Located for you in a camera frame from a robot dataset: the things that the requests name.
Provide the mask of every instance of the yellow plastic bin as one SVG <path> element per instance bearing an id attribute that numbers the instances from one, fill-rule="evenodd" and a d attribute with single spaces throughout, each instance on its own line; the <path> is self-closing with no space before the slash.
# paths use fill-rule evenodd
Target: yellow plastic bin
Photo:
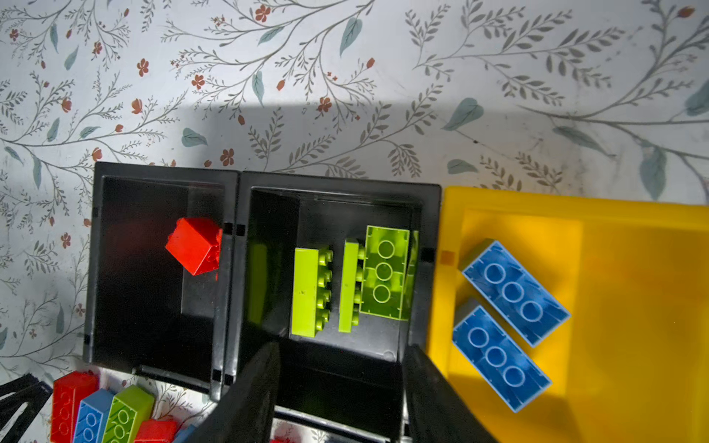
<path id="1" fill-rule="evenodd" d="M 570 312 L 536 348 L 458 270 L 495 238 Z M 709 208 L 448 188 L 428 354 L 501 442 L 709 442 Z M 451 342 L 475 297 L 553 384 L 513 413 Z"/>

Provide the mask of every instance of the red lego brick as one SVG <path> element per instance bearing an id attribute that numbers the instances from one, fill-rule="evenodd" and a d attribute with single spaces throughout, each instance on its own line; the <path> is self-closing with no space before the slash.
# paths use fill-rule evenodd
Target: red lego brick
<path id="1" fill-rule="evenodd" d="M 74 371 L 54 382 L 52 443 L 72 443 L 79 404 L 99 389 L 99 376 Z"/>
<path id="2" fill-rule="evenodd" d="M 192 275 L 219 267 L 222 230 L 209 218 L 180 218 L 167 249 Z"/>
<path id="3" fill-rule="evenodd" d="M 135 443 L 170 443 L 177 428 L 174 420 L 146 420 L 140 425 Z"/>

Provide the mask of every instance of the floral wallpaper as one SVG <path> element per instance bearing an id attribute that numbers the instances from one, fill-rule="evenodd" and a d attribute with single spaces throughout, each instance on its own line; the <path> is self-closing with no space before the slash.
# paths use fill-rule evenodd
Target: floral wallpaper
<path id="1" fill-rule="evenodd" d="M 0 383 L 83 368 L 97 161 L 709 201 L 705 2 L 0 8 Z M 157 417 L 213 407 L 101 373 L 150 389 Z M 48 440 L 49 412 L 24 441 Z"/>

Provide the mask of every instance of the lime green lego brick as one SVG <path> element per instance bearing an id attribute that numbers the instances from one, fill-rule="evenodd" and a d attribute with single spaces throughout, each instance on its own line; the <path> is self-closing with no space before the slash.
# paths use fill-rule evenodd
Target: lime green lego brick
<path id="1" fill-rule="evenodd" d="M 401 320 L 409 235 L 406 229 L 367 226 L 361 313 Z"/>
<path id="2" fill-rule="evenodd" d="M 345 240 L 342 258 L 342 286 L 340 287 L 340 332 L 351 332 L 359 324 L 359 304 L 362 302 L 364 270 L 359 261 L 364 260 L 364 247 L 353 239 Z"/>
<path id="3" fill-rule="evenodd" d="M 116 394 L 108 413 L 103 443 L 132 443 L 140 424 L 150 419 L 153 403 L 155 399 L 136 385 Z"/>
<path id="4" fill-rule="evenodd" d="M 293 310 L 291 332 L 304 337 L 315 337 L 330 319 L 325 304 L 330 301 L 328 284 L 333 272 L 328 264 L 333 252 L 328 248 L 297 247 L 293 271 Z"/>
<path id="5" fill-rule="evenodd" d="M 418 266 L 418 231 L 411 233 L 411 239 L 411 250 L 408 253 L 408 266 L 406 267 L 406 275 L 403 278 L 403 307 L 401 309 L 400 320 L 408 320 L 411 317 L 413 285 L 416 280 L 416 268 Z"/>

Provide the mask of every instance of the black plastic bin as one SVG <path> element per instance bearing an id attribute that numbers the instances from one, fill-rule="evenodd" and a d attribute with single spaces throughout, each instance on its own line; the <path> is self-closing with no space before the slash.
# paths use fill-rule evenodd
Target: black plastic bin
<path id="1" fill-rule="evenodd" d="M 425 349 L 438 185 L 96 164 L 84 360 L 219 400 L 261 345 L 281 352 L 277 415 L 360 437 L 401 431 L 404 349 Z M 218 279 L 165 249 L 181 217 L 224 229 Z M 411 317 L 361 314 L 337 331 L 345 238 L 368 225 L 419 232 Z M 334 252 L 330 322 L 290 333 L 294 248 Z"/>
<path id="2" fill-rule="evenodd" d="M 84 360 L 218 396 L 239 174 L 96 163 Z M 181 217 L 224 229 L 219 278 L 165 249 Z"/>
<path id="3" fill-rule="evenodd" d="M 431 184 L 242 173 L 225 386 L 264 342 L 277 340 L 277 413 L 398 438 L 403 350 L 408 344 L 425 349 L 428 333 L 440 192 Z M 420 233 L 411 318 L 361 314 L 352 333 L 340 333 L 344 242 L 354 237 L 364 243 L 367 225 Z M 290 334 L 294 248 L 322 245 L 334 252 L 330 322 L 313 339 L 295 336 Z"/>

